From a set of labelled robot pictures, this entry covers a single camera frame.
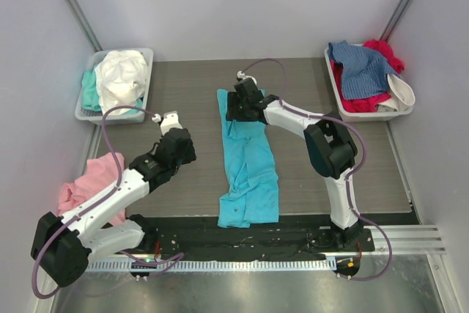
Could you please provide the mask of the cyan t shirt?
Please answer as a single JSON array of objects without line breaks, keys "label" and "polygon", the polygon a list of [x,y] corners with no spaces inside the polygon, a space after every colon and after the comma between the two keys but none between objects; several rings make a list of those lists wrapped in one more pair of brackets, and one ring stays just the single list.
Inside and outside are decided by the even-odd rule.
[{"label": "cyan t shirt", "polygon": [[229,121],[228,92],[217,90],[228,191],[219,198],[218,226],[249,228],[279,220],[276,162],[261,122]]}]

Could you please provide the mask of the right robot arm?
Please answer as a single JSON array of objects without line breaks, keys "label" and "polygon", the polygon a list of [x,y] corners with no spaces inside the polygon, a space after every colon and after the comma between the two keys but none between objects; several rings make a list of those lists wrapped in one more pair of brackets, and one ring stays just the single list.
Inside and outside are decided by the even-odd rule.
[{"label": "right robot arm", "polygon": [[339,115],[306,111],[265,95],[252,78],[238,81],[227,93],[226,118],[261,122],[287,130],[306,143],[314,171],[323,177],[330,202],[330,240],[338,248],[352,246],[363,231],[356,207],[352,173],[358,148],[351,128]]}]

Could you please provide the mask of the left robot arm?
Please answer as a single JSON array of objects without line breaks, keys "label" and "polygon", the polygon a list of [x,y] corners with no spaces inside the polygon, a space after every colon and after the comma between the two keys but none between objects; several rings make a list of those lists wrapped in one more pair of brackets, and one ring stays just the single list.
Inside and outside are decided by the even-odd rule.
[{"label": "left robot arm", "polygon": [[137,157],[120,178],[91,199],[61,216],[43,215],[37,223],[31,249],[32,284],[37,283],[39,269],[59,287],[67,287],[99,259],[130,249],[151,251],[158,232],[145,217],[134,215],[117,226],[110,222],[195,159],[188,130],[171,128],[162,135],[154,152]]}]

